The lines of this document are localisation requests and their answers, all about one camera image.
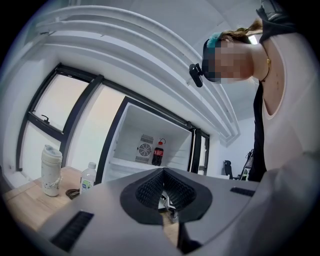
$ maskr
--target water bottle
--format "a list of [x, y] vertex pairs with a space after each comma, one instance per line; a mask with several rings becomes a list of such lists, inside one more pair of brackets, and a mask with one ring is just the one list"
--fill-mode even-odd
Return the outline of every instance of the water bottle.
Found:
[[62, 153], [50, 145], [44, 145], [41, 156], [42, 191], [50, 197], [59, 194], [61, 163]]
[[80, 194], [83, 191], [87, 191], [95, 185], [96, 181], [96, 163], [89, 162], [88, 169], [85, 169], [82, 172], [81, 180], [80, 180]]

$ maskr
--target black rubber seal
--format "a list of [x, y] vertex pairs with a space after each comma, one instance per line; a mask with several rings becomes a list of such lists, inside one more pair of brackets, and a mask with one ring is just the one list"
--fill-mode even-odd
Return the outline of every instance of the black rubber seal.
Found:
[[169, 168], [159, 168], [125, 187], [120, 203], [123, 210], [138, 223], [162, 225], [158, 204], [163, 191], [177, 209], [179, 223], [201, 219], [213, 199], [206, 186]]

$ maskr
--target ponytail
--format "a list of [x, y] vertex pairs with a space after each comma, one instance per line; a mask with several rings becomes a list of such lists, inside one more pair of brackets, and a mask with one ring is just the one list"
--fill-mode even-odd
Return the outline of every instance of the ponytail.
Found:
[[221, 33], [220, 40], [221, 41], [241, 41], [241, 42], [248, 42], [248, 36], [261, 34], [262, 33], [262, 22], [260, 19], [256, 19], [251, 26], [248, 28], [240, 27], [236, 31], [227, 30]]

